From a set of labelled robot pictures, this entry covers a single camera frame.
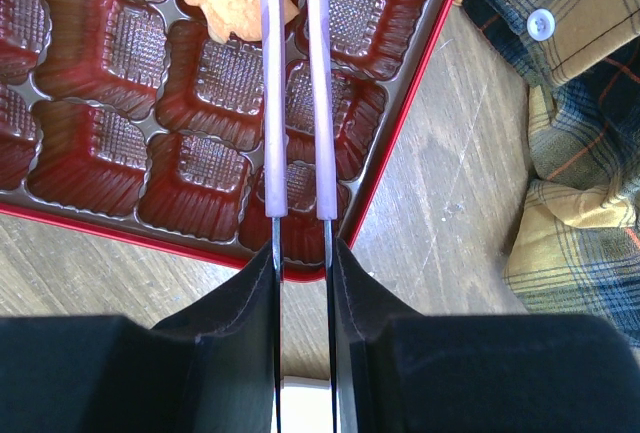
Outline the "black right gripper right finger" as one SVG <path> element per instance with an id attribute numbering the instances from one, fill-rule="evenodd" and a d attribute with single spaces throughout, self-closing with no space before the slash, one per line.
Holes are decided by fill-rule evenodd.
<path id="1" fill-rule="evenodd" d="M 337 432 L 635 432 L 639 367 L 589 315 L 427 316 L 342 240 L 327 272 Z"/>

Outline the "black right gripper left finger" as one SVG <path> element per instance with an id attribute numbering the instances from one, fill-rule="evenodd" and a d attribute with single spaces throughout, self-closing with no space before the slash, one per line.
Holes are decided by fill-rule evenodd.
<path id="1" fill-rule="evenodd" d="M 5 317 L 5 432 L 274 432 L 279 290 L 263 247 L 146 328 L 123 315 Z"/>

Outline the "pink tongs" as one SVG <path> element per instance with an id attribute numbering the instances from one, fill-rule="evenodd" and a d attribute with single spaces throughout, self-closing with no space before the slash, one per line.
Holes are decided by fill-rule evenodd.
<path id="1" fill-rule="evenodd" d="M 284 0 L 260 0 L 264 79 L 264 186 L 265 213 L 272 223 L 272 261 L 275 287 L 274 374 L 276 427 L 281 427 L 281 282 L 283 255 L 281 219 L 288 213 L 285 135 L 285 39 Z M 330 358 L 332 430 L 339 426 L 337 346 L 333 292 L 332 223 L 337 219 L 338 194 L 332 115 L 329 0 L 306 0 L 309 24 L 309 59 L 315 132 L 316 212 L 323 222 L 324 269 Z"/>

